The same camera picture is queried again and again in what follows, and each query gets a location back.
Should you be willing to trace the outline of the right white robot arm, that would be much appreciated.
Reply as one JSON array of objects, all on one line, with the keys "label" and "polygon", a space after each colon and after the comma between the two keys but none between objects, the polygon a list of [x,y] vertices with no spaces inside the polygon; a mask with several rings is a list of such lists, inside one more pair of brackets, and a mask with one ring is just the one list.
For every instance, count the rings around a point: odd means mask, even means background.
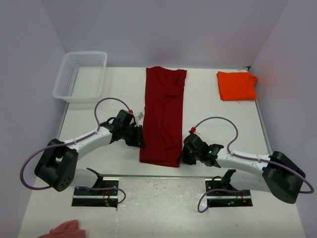
[{"label": "right white robot arm", "polygon": [[187,165],[199,161],[208,167],[227,168],[221,180],[221,190],[227,195],[237,190],[265,191],[289,204],[296,202],[306,177],[282,152],[238,155],[226,151],[223,145],[208,145],[194,133],[184,139],[180,160]]}]

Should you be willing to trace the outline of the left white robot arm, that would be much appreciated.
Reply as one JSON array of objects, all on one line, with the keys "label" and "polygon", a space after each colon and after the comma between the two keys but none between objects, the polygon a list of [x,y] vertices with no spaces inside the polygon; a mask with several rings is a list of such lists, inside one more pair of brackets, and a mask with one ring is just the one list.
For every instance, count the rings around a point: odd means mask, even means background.
[{"label": "left white robot arm", "polygon": [[130,147],[144,148],[142,126],[143,113],[120,110],[117,116],[98,125],[97,129],[68,141],[51,140],[35,167],[35,175],[56,191],[79,187],[92,195],[103,188],[103,177],[93,169],[79,169],[80,159],[100,147],[124,140]]}]

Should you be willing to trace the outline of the dark red t shirt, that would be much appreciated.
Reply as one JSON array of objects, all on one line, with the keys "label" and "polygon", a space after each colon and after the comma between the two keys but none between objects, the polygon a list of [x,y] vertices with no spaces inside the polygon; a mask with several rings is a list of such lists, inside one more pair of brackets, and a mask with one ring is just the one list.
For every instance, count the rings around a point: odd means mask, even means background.
[{"label": "dark red t shirt", "polygon": [[187,71],[146,69],[145,117],[140,162],[178,168],[182,152],[183,97]]}]

